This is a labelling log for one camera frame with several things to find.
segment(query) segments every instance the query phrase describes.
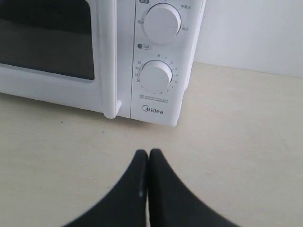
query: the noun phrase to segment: timer knob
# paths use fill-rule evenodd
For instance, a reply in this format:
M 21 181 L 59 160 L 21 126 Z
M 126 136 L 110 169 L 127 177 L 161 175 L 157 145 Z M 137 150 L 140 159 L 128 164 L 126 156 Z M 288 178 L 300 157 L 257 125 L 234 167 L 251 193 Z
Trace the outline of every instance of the timer knob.
M 181 16 L 170 4 L 153 6 L 144 18 L 144 31 L 155 43 L 165 44 L 176 37 L 181 28 Z
M 149 92 L 165 90 L 172 80 L 171 68 L 164 62 L 154 60 L 146 63 L 140 73 L 140 82 Z

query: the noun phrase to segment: midea logo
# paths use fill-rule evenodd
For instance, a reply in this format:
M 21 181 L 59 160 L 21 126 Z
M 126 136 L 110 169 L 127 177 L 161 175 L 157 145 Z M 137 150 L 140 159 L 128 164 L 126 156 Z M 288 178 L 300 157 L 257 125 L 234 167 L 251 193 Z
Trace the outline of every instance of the midea logo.
M 157 109 L 150 108 L 148 105 L 142 106 L 142 110 L 144 112 L 153 112 L 153 113 L 156 113 L 156 114 L 163 114 L 162 110 L 157 110 Z

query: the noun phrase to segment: control panel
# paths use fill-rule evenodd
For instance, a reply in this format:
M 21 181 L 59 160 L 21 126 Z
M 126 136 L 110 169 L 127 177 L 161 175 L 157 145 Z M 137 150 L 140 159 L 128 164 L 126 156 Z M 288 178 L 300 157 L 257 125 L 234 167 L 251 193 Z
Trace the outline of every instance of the control panel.
M 204 7 L 203 0 L 137 0 L 131 118 L 177 124 Z

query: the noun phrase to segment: microwave door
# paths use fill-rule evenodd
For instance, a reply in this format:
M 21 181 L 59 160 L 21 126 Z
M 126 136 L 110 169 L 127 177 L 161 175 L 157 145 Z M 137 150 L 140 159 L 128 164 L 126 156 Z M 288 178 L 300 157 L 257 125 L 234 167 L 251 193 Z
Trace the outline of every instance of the microwave door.
M 0 0 L 0 92 L 114 118 L 115 15 L 116 1 Z

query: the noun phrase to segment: microwave door frame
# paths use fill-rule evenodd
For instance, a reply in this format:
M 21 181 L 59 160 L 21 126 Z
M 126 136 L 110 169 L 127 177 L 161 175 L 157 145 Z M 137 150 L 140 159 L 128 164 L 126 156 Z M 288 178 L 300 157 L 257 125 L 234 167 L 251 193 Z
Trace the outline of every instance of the microwave door frame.
M 107 118 L 115 118 L 122 105 L 117 99 L 117 2 L 98 0 L 97 8 L 103 114 Z
M 116 0 L 86 0 L 90 7 L 95 79 L 0 64 L 0 93 L 103 112 L 115 118 Z

